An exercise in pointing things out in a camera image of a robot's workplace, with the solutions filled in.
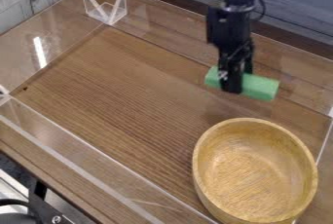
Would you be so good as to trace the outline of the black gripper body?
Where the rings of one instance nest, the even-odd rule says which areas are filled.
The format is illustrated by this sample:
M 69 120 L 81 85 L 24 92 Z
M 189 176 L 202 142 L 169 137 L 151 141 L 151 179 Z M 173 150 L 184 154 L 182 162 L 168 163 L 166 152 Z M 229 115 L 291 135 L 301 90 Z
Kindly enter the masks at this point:
M 250 62 L 254 53 L 250 13 L 209 7 L 206 23 L 208 42 L 218 49 L 218 68 L 228 71 L 233 64 Z

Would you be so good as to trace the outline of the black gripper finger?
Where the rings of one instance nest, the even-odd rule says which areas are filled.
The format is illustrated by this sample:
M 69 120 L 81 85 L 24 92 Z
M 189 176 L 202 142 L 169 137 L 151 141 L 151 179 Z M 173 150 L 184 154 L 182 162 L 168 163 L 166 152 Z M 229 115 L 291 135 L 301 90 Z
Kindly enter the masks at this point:
M 218 80 L 221 89 L 229 93 L 242 92 L 242 76 L 245 61 L 222 56 L 218 60 Z
M 253 56 L 254 56 L 254 45 L 249 44 L 245 48 L 245 72 L 253 74 Z

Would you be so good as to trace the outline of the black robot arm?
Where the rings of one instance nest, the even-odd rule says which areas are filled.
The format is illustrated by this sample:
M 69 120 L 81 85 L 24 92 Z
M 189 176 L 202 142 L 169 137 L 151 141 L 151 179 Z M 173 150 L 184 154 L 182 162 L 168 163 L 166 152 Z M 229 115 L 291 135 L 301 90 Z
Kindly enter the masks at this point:
M 244 74 L 253 73 L 252 11 L 256 1 L 265 7 L 262 0 L 224 0 L 221 6 L 208 10 L 208 42 L 218 51 L 217 82 L 229 93 L 244 91 Z

